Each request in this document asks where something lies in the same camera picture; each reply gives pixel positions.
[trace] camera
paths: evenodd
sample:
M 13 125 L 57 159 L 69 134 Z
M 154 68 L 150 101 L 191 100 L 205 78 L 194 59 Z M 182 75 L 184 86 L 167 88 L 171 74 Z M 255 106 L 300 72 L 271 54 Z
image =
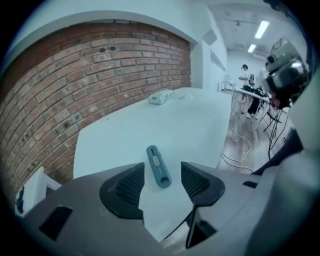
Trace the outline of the camera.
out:
M 308 84 L 306 66 L 296 48 L 285 37 L 272 46 L 266 59 L 269 76 L 262 84 L 267 91 L 275 93 L 280 101 L 280 109 L 288 107 Z

